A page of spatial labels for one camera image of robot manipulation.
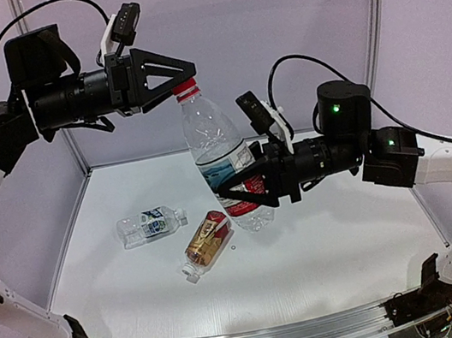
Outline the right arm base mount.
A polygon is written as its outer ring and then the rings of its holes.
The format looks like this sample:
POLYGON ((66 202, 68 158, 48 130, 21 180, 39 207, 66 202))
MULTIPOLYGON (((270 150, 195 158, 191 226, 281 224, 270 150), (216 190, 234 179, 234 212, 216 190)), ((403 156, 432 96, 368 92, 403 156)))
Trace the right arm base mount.
POLYGON ((395 294, 382 304, 387 318, 400 327, 452 304, 452 282, 437 270, 438 254, 433 253, 421 266, 420 287, 395 294))

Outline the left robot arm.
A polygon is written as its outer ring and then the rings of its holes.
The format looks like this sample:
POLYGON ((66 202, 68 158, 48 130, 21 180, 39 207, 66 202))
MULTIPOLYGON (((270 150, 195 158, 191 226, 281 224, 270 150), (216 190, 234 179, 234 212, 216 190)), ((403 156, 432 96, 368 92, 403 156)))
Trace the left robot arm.
MULTIPOLYGON (((0 102, 0 186, 32 142, 52 141, 62 128, 113 132, 110 114, 148 113, 196 74, 192 62, 134 47, 139 15, 130 3, 110 17, 102 66, 93 72, 82 72, 55 25, 5 44, 11 88, 0 102)), ((0 325, 30 338, 88 338, 73 317, 44 310, 1 281, 0 325)))

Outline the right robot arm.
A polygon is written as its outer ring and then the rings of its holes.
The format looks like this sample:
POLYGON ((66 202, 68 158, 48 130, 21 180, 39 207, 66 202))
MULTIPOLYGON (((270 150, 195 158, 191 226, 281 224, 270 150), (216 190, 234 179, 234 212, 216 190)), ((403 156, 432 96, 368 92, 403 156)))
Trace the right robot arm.
MULTIPOLYGON (((410 127, 372 128, 366 85, 333 80, 316 92, 318 137, 293 143, 270 136, 256 162, 220 182, 217 195, 276 208, 281 197, 296 203, 308 187, 346 170, 387 187, 452 183, 452 142, 410 127)), ((420 285, 425 295, 452 287, 452 246, 423 263, 420 285)))

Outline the clear bottle red white label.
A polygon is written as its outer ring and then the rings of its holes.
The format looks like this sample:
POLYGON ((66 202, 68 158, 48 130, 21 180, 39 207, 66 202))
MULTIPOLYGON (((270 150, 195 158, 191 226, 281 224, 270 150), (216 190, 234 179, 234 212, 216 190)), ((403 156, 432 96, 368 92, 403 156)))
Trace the clear bottle red white label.
MULTIPOLYGON (((184 100, 181 106, 184 137, 194 164, 212 192, 218 186, 255 162, 235 124, 201 90, 184 100)), ((216 196, 235 225, 257 232, 274 221, 272 208, 216 196)))

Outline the red bottle cap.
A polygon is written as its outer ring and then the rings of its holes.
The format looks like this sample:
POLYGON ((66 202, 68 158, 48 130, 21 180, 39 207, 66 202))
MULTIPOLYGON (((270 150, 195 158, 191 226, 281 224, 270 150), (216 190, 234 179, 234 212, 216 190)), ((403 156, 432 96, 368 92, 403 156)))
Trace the red bottle cap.
POLYGON ((184 100, 186 98, 194 96, 199 91, 199 86, 195 78, 190 78, 182 84, 172 89, 172 93, 178 100, 184 100))

